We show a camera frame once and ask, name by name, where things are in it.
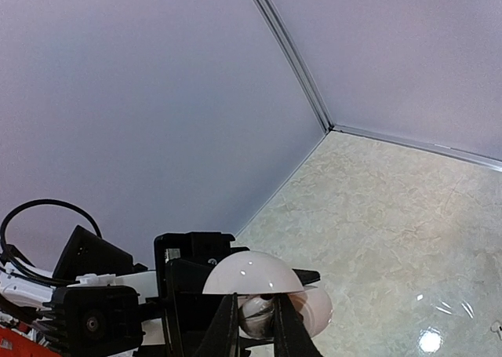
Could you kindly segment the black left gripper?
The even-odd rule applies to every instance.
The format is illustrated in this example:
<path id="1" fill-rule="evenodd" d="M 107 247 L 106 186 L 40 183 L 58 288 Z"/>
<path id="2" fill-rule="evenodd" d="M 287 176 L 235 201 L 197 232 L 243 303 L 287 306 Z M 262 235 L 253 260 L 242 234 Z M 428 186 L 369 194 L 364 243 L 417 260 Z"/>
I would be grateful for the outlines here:
<path id="1" fill-rule="evenodd" d="M 220 295 L 202 293 L 211 271 L 224 258 L 248 251 L 233 247 L 235 237 L 221 232 L 165 233 L 155 238 L 155 270 L 165 345 L 153 356 L 193 356 L 220 306 Z M 320 273 L 293 269 L 303 286 Z"/>

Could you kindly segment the white round case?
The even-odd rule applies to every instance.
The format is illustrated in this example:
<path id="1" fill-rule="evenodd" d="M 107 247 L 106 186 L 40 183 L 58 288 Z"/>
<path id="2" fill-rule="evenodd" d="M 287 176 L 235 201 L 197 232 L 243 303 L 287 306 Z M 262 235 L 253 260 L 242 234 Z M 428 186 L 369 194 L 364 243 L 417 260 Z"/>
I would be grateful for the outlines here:
<path id="1" fill-rule="evenodd" d="M 267 253 L 242 251 L 225 257 L 209 273 L 202 292 L 236 293 L 238 311 L 251 297 L 285 293 L 311 337 L 325 330 L 333 316 L 332 301 L 323 288 L 303 286 L 286 262 Z"/>

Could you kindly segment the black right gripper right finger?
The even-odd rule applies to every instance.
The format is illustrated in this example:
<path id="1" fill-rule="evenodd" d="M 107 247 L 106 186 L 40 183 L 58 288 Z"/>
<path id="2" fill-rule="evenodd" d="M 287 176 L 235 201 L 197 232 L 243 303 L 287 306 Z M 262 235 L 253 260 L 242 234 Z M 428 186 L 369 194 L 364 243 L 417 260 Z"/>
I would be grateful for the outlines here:
<path id="1" fill-rule="evenodd" d="M 274 356 L 322 357 L 285 293 L 274 298 Z"/>

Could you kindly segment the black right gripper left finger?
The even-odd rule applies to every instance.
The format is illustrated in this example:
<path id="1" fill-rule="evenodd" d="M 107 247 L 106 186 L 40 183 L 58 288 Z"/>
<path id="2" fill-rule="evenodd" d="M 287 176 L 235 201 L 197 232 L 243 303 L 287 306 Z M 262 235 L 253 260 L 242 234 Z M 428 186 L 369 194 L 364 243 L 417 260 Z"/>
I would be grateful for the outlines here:
<path id="1" fill-rule="evenodd" d="M 240 356 L 238 295 L 226 294 L 213 320 L 194 353 L 196 357 L 237 357 Z"/>

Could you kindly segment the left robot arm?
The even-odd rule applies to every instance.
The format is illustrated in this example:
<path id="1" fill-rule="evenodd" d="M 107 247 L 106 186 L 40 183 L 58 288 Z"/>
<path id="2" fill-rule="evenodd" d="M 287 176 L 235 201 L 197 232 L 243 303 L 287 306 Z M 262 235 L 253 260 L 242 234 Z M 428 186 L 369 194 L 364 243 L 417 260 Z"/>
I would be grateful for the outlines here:
<path id="1" fill-rule="evenodd" d="M 61 356 L 316 356 L 333 306 L 316 271 L 234 246 L 221 232 L 167 233 L 155 267 L 77 227 L 54 271 L 1 255 L 1 310 Z"/>

